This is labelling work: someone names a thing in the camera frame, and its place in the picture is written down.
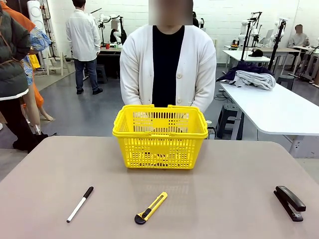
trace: white cardigan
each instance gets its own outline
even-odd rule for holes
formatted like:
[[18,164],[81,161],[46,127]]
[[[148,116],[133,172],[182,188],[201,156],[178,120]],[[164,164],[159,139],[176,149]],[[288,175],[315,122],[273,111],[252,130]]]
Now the white cardigan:
[[[169,42],[163,42],[167,57],[169,48]],[[124,103],[151,104],[154,81],[153,26],[142,26],[129,35],[123,45],[120,64]],[[215,75],[216,50],[212,39],[196,26],[185,26],[176,72],[176,105],[196,106],[204,112],[214,97]]]

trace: black cap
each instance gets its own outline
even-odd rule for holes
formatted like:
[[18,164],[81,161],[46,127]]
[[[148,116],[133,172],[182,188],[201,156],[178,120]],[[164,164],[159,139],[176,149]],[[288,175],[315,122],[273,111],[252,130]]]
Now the black cap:
[[262,50],[259,50],[259,49],[256,49],[256,50],[253,50],[253,54],[249,55],[249,56],[252,56],[252,57],[262,57],[264,56],[264,53]]

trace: yellow utility knife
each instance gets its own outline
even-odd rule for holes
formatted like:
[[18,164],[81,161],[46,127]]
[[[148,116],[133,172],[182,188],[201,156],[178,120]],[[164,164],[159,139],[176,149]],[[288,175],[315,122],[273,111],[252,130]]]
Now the yellow utility knife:
[[153,213],[159,208],[159,206],[165,201],[167,198],[167,193],[162,192],[156,200],[142,213],[139,213],[135,216],[135,222],[138,225],[143,225],[146,221],[153,215]]

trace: blue patterned fabric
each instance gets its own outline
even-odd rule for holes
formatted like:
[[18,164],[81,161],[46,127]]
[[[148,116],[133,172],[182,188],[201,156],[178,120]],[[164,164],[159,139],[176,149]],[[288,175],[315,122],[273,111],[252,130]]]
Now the blue patterned fabric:
[[[36,51],[43,51],[51,44],[51,40],[39,28],[35,27],[30,32],[31,46]],[[22,60],[28,86],[32,85],[33,69],[29,56],[25,56]]]

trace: yellow object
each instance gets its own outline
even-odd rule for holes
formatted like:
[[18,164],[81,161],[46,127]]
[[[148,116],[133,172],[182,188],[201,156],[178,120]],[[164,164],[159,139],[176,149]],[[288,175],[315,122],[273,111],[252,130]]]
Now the yellow object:
[[128,168],[192,169],[207,123],[197,107],[124,106],[114,122]]
[[139,225],[146,223],[146,221],[153,215],[153,213],[159,208],[166,198],[167,193],[162,192],[144,212],[135,216],[135,222]]
[[30,62],[31,62],[33,70],[41,67],[36,55],[29,55],[29,58],[30,58]]

